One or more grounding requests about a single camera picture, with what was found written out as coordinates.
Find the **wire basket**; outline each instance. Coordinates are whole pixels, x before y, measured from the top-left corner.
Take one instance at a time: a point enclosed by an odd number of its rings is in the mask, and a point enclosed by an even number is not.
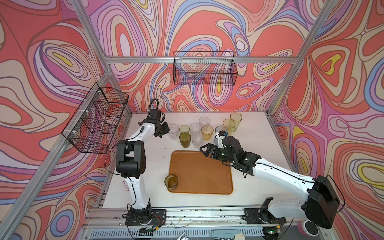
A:
[[[237,78],[234,54],[233,51],[175,51],[173,83],[234,86]]]
[[[75,124],[68,141],[79,151],[105,154],[128,103],[128,94],[99,87]]]

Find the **white table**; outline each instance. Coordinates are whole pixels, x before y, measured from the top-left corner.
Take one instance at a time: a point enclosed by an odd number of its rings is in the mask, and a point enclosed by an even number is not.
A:
[[[241,112],[243,120],[235,133],[247,152],[261,155],[268,161],[289,169],[288,163],[280,145],[272,131],[264,112]],[[211,119],[211,126],[222,125],[230,113],[166,113],[168,124],[179,126],[198,122],[202,116]],[[147,114],[133,114],[128,127],[126,139],[138,129],[138,122],[147,117]],[[147,194],[152,207],[200,207],[200,206],[237,206],[260,205],[265,198],[296,198],[293,193],[262,178],[243,174],[232,170],[233,193],[230,195],[212,194],[180,194],[171,193],[164,185],[164,178],[168,175],[170,157],[176,150],[195,150],[191,145],[183,148],[179,140],[171,140],[167,135],[163,138],[149,137],[145,142],[147,168],[143,174]],[[103,208],[126,208],[127,202],[132,203],[131,195],[124,187],[123,178],[117,175],[112,177]]]

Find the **blue circle pattern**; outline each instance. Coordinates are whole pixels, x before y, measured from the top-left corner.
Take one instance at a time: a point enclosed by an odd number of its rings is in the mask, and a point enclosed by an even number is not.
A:
[[[63,217],[63,216],[67,216],[69,219],[70,219],[70,222],[67,226],[67,228],[63,231],[63,232],[60,232],[58,229],[57,229],[57,221]],[[72,225],[73,225],[73,212],[71,210],[64,210],[62,212],[60,212],[52,221],[52,224],[51,224],[51,233],[53,236],[55,237],[62,237],[64,236],[65,234],[67,234],[71,228],[72,228]]]

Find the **orange plastic tray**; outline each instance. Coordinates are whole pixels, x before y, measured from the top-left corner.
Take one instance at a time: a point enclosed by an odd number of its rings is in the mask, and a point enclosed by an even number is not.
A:
[[[179,180],[170,192],[195,194],[231,194],[233,192],[231,168],[220,161],[205,157],[199,151],[174,151],[169,174]]]

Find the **colorful psychedelic wall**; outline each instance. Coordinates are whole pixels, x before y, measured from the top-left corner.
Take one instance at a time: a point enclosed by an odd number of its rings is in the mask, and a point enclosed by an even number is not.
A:
[[[322,0],[89,1],[105,54],[173,56],[233,50],[236,56],[296,56]],[[132,111],[158,97],[163,111],[264,111],[288,64],[238,64],[235,86],[175,86],[173,64],[114,64]]]
[[[103,72],[70,0],[0,0],[0,220]],[[104,159],[68,147],[12,239],[73,239]]]
[[[383,39],[383,1],[339,1],[273,112],[299,173],[341,189],[339,239],[384,239]]]

